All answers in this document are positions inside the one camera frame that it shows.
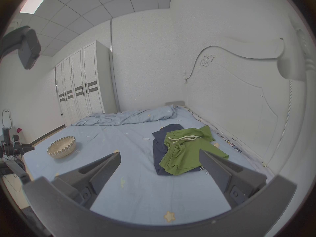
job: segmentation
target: white drawstring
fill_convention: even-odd
[[[188,136],[183,136],[179,139],[172,139],[172,138],[168,137],[169,140],[176,140],[176,141],[172,142],[172,144],[175,144],[179,140],[195,140],[196,138],[200,138],[200,136],[188,135]]]

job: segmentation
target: clothing pile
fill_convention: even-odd
[[[158,175],[180,175],[200,171],[200,149],[228,159],[228,155],[212,145],[209,126],[200,129],[184,129],[179,124],[170,124],[154,132],[154,166]]]

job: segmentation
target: baseboard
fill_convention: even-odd
[[[64,124],[60,127],[57,127],[56,129],[54,129],[53,131],[50,131],[46,134],[44,134],[43,136],[39,137],[38,139],[34,140],[33,142],[31,142],[32,145],[34,145],[35,143],[39,142],[40,140],[44,139],[45,137],[51,135],[52,133],[58,131],[59,129],[63,128],[63,127],[66,127]]]

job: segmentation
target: rumpled blue blanket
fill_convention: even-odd
[[[126,111],[123,113],[95,113],[87,116],[76,123],[76,125],[122,125],[136,124],[161,119],[176,118],[177,113],[173,105],[159,107],[152,110]]]

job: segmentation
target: ceiling light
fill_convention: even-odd
[[[34,14],[44,0],[27,0],[20,12]]]

